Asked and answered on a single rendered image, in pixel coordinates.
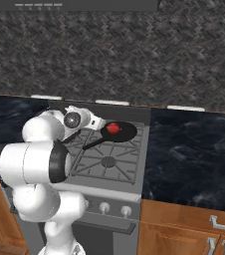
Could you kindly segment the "red tomato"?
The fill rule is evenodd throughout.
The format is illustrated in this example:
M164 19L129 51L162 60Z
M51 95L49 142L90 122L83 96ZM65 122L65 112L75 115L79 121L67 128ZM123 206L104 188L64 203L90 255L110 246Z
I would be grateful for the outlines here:
M120 131L120 128L117 123L110 123L109 125L107 125L107 130L109 133L116 134Z

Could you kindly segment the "black frying pan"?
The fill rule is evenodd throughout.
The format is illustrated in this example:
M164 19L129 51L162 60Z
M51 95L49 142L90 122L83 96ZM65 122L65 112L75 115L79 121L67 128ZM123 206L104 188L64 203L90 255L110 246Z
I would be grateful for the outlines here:
M101 129L102 137L89 144L86 144L83 147L83 150L87 150L105 141L113 141L113 142L129 141L133 139L137 134L136 127L131 123L127 123L127 122L111 122L111 123L117 123L119 125L120 131L118 133L116 134L109 133L107 130L107 125L109 125L110 123L108 123Z

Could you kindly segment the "grey stove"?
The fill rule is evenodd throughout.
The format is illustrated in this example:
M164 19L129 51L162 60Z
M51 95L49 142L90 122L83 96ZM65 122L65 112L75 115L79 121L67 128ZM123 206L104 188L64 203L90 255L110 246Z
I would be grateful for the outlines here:
M113 255L136 255L150 110L135 107L88 105L91 111L109 121L128 122L136 126L136 136L122 143L103 142L83 150L83 146L99 139L94 130L83 130L67 148L74 158L67 180L56 184L58 190L81 193L88 202L84 216L78 220L111 227L136 226L130 235L113 233ZM100 204L107 202L111 209L102 214ZM131 216L124 218L120 210L131 208Z

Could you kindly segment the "white stove knob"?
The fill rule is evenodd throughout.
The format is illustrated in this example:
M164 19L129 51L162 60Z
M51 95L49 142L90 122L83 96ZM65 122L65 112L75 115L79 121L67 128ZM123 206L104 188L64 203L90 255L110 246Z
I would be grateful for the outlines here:
M123 206L120 210L124 218L131 216L131 208L129 206Z
M111 207L107 202L102 202L100 204L100 211L102 214L108 213L110 211Z

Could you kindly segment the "dark oven door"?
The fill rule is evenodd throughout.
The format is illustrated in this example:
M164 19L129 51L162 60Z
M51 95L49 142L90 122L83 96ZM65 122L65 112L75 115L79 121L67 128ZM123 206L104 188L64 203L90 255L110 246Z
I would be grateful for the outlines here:
M74 236L86 255L113 255L113 229L77 221L72 225Z

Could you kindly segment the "grey range hood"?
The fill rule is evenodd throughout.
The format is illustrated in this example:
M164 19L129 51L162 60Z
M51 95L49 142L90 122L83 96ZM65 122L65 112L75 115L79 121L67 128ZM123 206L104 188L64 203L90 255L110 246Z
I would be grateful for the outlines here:
M161 0L0 0L0 11L157 11Z

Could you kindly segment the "wooden drawer front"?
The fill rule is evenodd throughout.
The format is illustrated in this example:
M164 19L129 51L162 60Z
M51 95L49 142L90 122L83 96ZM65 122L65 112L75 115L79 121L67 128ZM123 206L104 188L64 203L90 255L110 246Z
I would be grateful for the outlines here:
M147 199L141 202L140 220L143 222L225 235L225 230L212 228L210 215L216 215L217 222L225 224L225 211Z

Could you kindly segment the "white wall outlet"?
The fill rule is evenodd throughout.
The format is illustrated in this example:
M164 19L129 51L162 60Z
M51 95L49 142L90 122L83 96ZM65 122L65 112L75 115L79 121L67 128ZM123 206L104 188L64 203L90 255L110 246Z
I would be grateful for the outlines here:
M129 102L110 101L110 100L96 100L96 104L99 104L99 105L109 105L109 106L124 106L124 107L130 106Z
M187 112L205 112L204 108L199 107L188 107L188 106L167 106L169 110L176 110L176 111L187 111Z

